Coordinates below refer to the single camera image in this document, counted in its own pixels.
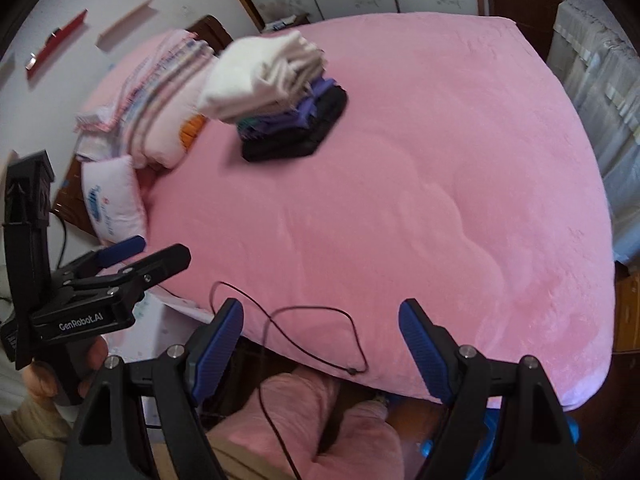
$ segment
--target wooden headboard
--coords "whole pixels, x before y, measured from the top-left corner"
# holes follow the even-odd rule
[[[198,38],[206,41],[213,51],[218,54],[233,40],[222,24],[213,16],[205,16],[187,28]],[[71,157],[71,163],[66,171],[65,179],[58,190],[51,208],[62,216],[66,222],[75,225],[81,231],[95,236],[94,228],[89,220],[89,214],[84,206],[82,197],[82,163]]]

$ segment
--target metal screw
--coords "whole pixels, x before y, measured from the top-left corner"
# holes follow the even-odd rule
[[[166,350],[166,354],[172,359],[176,359],[184,354],[184,346],[182,345],[171,345]]]
[[[538,365],[540,364],[533,355],[525,355],[522,358],[522,362],[527,368],[538,368]]]
[[[472,359],[478,355],[478,350],[473,348],[471,345],[462,345],[458,349],[458,352],[460,352],[460,355],[465,359]]]
[[[104,360],[104,367],[113,370],[120,364],[120,358],[117,355],[110,355]]]

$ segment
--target purple folded clothing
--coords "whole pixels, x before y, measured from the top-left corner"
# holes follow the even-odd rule
[[[281,114],[255,116],[236,124],[242,140],[258,139],[285,130],[286,128],[308,128],[309,118],[316,116],[316,100],[335,85],[335,79],[314,79],[311,94],[298,103],[295,110]]]

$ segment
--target pink blanket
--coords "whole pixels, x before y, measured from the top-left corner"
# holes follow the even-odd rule
[[[503,18],[378,14],[301,31],[349,93],[342,119],[312,157],[265,164],[244,162],[234,127],[212,121],[148,196],[148,250],[181,242],[193,255],[168,289],[206,306],[226,280],[270,311],[343,308],[370,364],[355,380],[430,398],[398,329],[415,297],[459,344],[534,354],[565,407],[584,403],[609,368],[611,235],[560,83]],[[265,319],[240,299],[260,341]],[[361,366],[340,315],[279,321],[309,351]],[[340,376],[273,328],[268,347]]]

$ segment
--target pink fuzzy pajama pants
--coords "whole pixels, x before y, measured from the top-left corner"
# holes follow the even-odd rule
[[[399,480],[404,478],[400,439],[385,422],[386,407],[361,402],[344,413],[334,445],[316,455],[320,436],[334,407],[340,383],[298,367],[262,383],[267,413],[280,432],[303,480]],[[258,393],[245,407],[217,425],[211,434],[243,446],[293,476]]]

